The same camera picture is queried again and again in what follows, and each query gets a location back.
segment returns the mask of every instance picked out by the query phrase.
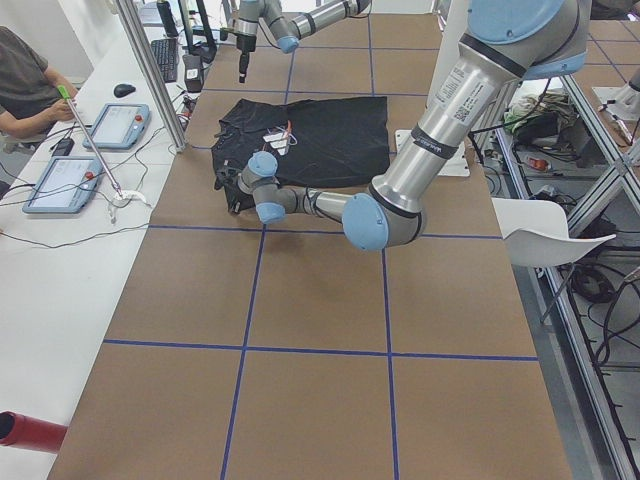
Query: keyboard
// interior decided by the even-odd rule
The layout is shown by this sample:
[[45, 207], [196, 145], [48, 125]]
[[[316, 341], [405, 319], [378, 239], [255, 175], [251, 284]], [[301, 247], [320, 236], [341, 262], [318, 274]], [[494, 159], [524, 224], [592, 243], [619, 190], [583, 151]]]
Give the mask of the keyboard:
[[178, 39], [161, 38], [151, 41], [151, 51], [165, 83], [178, 79]]

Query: white chair seat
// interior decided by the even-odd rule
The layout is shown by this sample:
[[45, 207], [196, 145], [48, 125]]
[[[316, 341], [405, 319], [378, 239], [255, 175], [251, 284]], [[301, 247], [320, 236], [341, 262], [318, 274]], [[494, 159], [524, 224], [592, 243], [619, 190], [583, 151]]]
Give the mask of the white chair seat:
[[502, 238], [513, 265], [553, 267], [580, 260], [615, 235], [570, 238], [560, 205], [545, 200], [494, 198]]

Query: black computer mouse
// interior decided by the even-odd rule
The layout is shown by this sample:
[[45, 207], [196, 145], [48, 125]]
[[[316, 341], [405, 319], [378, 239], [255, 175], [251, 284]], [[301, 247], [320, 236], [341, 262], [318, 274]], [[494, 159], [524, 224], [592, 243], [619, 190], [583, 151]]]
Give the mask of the black computer mouse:
[[129, 85], [128, 83], [119, 83], [113, 89], [113, 94], [118, 98], [122, 98], [135, 91], [136, 87], [134, 87], [133, 85]]

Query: table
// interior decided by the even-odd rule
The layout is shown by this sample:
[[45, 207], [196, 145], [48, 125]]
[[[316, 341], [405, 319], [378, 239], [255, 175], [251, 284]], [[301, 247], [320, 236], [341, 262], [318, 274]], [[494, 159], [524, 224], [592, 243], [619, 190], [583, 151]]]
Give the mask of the table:
[[428, 233], [381, 253], [315, 218], [230, 216], [212, 190], [240, 97], [384, 95], [392, 134], [439, 44], [416, 15], [292, 56], [261, 38], [245, 85], [220, 48], [51, 480], [571, 478], [481, 168], [437, 179]]
[[[162, 29], [150, 29], [150, 36]], [[132, 83], [137, 91], [125, 98], [113, 97], [117, 83]], [[173, 98], [180, 93], [167, 84]], [[162, 127], [144, 78], [133, 58], [124, 32], [88, 78], [77, 97], [80, 114], [91, 123], [106, 102], [147, 103], [151, 121], [137, 144], [150, 142], [138, 155], [105, 152], [105, 158], [123, 188], [135, 188], [148, 169], [140, 190], [156, 205], [169, 174], [175, 152]], [[59, 123], [52, 132], [70, 126]], [[50, 158], [49, 147], [57, 135], [43, 143], [20, 173], [35, 182]], [[81, 132], [73, 134], [72, 154], [90, 155], [83, 149]], [[108, 198], [113, 190], [108, 179], [99, 191]], [[0, 228], [6, 234], [58, 245], [91, 237], [99, 232], [132, 230], [59, 249], [45, 249], [0, 237], [3, 285], [0, 289], [3, 348], [0, 404], [12, 410], [52, 422], [68, 424], [113, 314], [118, 297], [144, 237], [152, 209], [133, 202], [117, 213], [111, 225], [106, 200], [97, 195], [77, 215], [68, 218], [27, 217], [21, 203], [27, 189], [8, 194], [0, 205]], [[55, 457], [14, 448], [0, 449], [0, 477], [45, 478]]]

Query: blue tablet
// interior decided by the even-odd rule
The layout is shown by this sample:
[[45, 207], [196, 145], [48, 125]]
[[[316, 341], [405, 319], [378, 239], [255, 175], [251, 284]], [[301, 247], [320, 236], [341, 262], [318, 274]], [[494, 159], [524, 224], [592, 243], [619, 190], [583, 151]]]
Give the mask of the blue tablet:
[[[151, 112], [145, 104], [107, 103], [89, 130], [98, 148], [127, 150], [141, 137]], [[85, 148], [91, 148], [85, 138]]]
[[22, 211], [77, 213], [93, 196], [101, 173], [96, 157], [52, 157]]

